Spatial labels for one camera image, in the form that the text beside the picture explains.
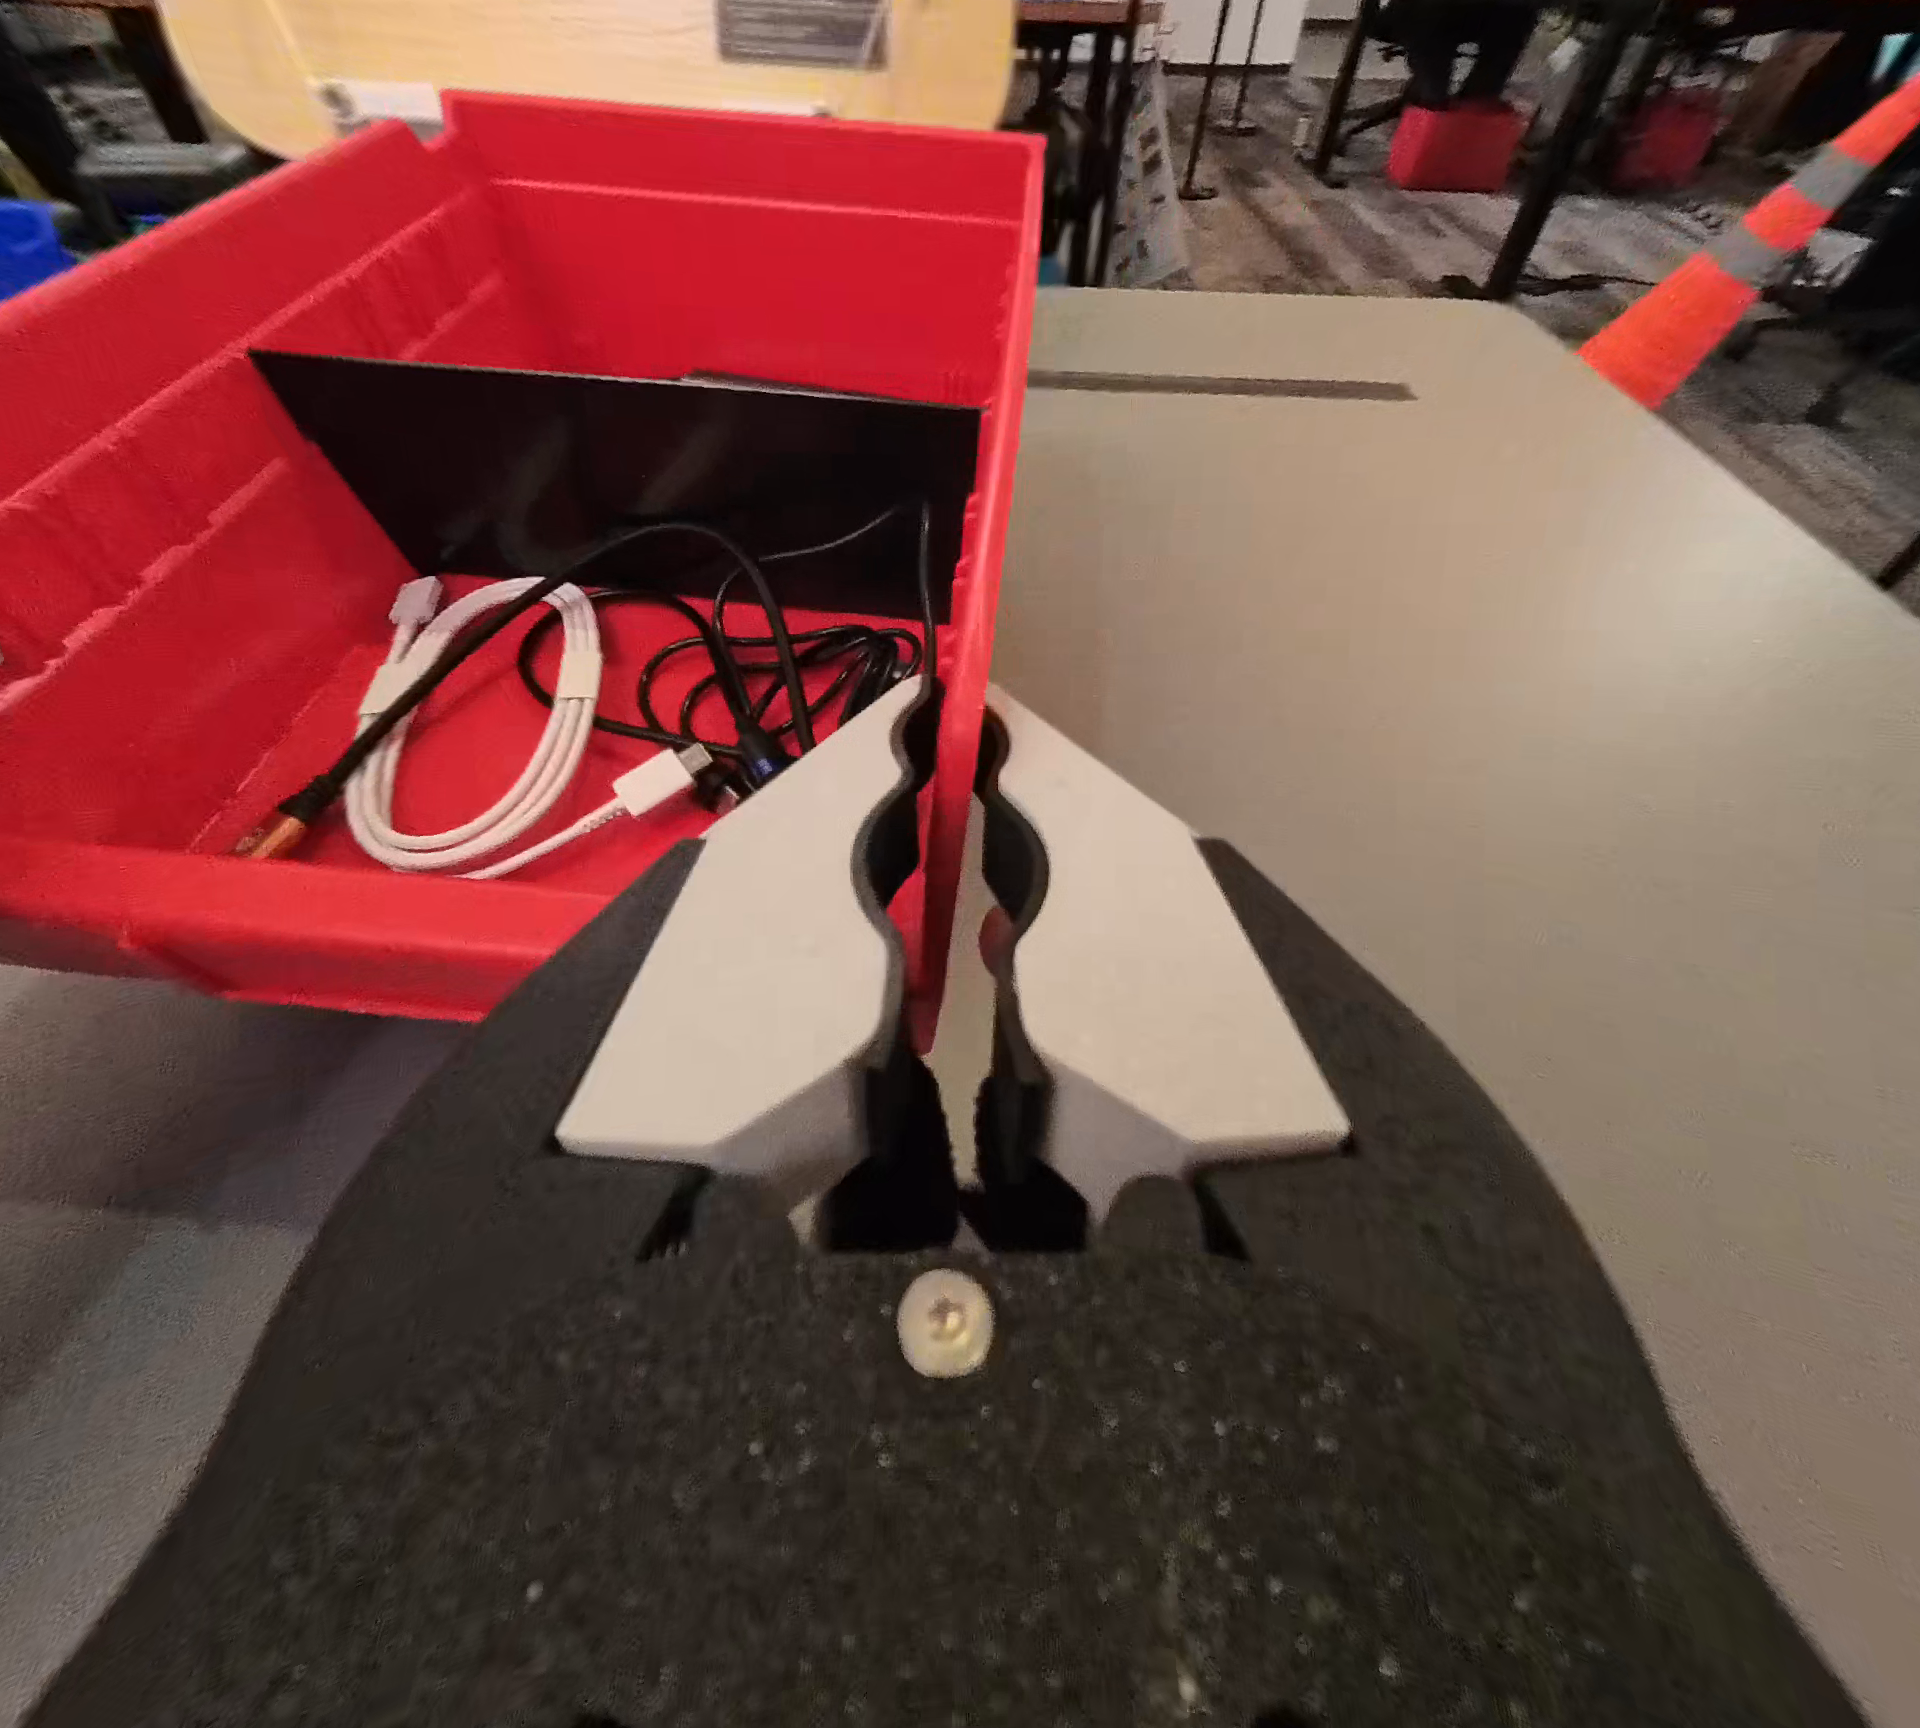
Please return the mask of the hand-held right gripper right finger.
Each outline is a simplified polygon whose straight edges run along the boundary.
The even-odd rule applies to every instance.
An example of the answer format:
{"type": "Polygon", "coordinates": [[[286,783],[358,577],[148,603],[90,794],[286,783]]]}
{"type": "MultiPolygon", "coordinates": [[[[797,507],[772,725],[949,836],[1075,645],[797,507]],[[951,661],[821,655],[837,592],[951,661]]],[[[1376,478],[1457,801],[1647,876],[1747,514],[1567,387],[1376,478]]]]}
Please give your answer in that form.
{"type": "Polygon", "coordinates": [[[999,686],[974,794],[997,918],[981,1188],[1075,1201],[1323,1158],[1351,1121],[1237,922],[1196,832],[999,686]]]}

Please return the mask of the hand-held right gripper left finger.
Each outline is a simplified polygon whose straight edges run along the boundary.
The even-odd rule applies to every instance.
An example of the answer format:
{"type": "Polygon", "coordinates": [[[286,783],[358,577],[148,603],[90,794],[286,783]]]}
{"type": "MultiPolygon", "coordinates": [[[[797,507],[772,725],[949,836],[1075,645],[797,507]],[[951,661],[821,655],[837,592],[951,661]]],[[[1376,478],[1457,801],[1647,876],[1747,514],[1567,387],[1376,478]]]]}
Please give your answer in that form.
{"type": "Polygon", "coordinates": [[[923,676],[887,691],[714,822],[553,1140],[704,1171],[778,1210],[869,1151],[868,1082],[905,1032],[892,904],[922,851],[923,676]]]}

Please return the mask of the large red plastic bin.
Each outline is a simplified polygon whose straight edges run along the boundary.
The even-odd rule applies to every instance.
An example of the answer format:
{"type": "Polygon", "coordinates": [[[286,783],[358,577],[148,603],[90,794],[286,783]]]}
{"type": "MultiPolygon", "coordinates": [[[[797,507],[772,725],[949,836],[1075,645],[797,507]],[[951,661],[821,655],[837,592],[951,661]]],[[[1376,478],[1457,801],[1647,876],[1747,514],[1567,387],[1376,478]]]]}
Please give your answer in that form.
{"type": "MultiPolygon", "coordinates": [[[[3,300],[3,963],[203,997],[480,1020],[715,814],[595,822],[721,698],[710,598],[415,570],[252,351],[676,380],[741,373],[986,413],[971,582],[934,636],[919,867],[892,900],[916,1044],[945,989],[1037,294],[1035,140],[446,95],[3,300]]],[[[782,610],[737,579],[754,719],[782,610]]]]}

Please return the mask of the grey desk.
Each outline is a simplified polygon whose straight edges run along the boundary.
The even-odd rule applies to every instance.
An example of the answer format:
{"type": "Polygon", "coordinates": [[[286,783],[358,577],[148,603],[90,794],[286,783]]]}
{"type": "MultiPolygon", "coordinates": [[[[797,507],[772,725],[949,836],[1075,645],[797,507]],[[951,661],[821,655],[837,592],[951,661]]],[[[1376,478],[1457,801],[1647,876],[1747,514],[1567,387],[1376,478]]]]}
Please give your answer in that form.
{"type": "MultiPolygon", "coordinates": [[[[1474,1075],[1916,1724],[1916,619],[1507,310],[1056,290],[1030,356],[995,683],[1474,1075]]],[[[3,1724],[462,1036],[3,970],[3,1724]]]]}

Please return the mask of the black bin divider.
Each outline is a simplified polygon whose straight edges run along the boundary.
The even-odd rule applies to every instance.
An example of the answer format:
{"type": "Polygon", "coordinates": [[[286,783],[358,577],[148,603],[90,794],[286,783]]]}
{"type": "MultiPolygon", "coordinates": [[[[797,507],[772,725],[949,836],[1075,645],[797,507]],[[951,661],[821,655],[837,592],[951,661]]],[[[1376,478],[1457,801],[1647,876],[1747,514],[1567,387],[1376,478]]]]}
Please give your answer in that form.
{"type": "Polygon", "coordinates": [[[503,580],[591,557],[579,582],[710,600],[721,531],[784,612],[945,615],[984,469],[966,406],[715,378],[643,380],[254,349],[287,420],[413,570],[503,580]]]}

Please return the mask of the orange traffic cone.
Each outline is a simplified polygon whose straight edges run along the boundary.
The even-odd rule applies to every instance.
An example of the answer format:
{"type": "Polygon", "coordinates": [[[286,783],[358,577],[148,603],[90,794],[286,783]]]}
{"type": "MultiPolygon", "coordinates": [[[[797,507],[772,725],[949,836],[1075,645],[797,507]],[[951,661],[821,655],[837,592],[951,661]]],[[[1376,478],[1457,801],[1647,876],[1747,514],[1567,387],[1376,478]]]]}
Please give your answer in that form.
{"type": "Polygon", "coordinates": [[[1917,76],[1910,74],[1792,178],[1596,330],[1577,349],[1577,361],[1640,408],[1660,408],[1916,133],[1917,76]]]}

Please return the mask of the red box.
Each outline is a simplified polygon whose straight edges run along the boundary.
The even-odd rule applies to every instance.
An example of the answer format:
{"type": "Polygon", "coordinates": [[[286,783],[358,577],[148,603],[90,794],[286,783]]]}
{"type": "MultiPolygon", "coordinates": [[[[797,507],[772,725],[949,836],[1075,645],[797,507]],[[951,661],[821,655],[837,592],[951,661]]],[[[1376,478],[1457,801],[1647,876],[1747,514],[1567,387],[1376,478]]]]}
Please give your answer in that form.
{"type": "Polygon", "coordinates": [[[1530,127],[1532,114],[1504,100],[1407,104],[1398,114],[1384,174],[1401,192],[1498,197],[1530,127]]]}
{"type": "Polygon", "coordinates": [[[1721,97],[1710,86],[1647,95],[1612,134],[1602,178],[1622,197],[1668,195],[1688,186],[1712,155],[1721,97]]]}

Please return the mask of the dark side table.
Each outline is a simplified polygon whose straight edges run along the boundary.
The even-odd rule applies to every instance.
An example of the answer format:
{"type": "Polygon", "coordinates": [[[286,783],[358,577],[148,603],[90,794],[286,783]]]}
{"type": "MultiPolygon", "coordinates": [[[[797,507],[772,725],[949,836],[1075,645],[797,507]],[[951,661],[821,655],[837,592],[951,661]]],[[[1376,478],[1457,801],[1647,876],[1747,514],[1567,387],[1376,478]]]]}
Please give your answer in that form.
{"type": "Polygon", "coordinates": [[[1041,149],[1043,273],[1101,287],[1117,248],[1122,172],[1159,0],[1017,0],[1001,129],[1041,149]]]}

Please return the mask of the blue plastic crate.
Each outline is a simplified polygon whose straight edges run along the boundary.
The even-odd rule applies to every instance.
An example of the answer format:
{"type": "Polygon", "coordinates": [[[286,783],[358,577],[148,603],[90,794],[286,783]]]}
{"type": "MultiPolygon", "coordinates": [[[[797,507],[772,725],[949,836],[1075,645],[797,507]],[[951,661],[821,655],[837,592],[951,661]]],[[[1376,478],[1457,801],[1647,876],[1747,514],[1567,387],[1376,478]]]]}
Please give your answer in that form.
{"type": "Polygon", "coordinates": [[[49,204],[3,199],[0,202],[0,298],[35,290],[77,266],[64,242],[49,204]]]}

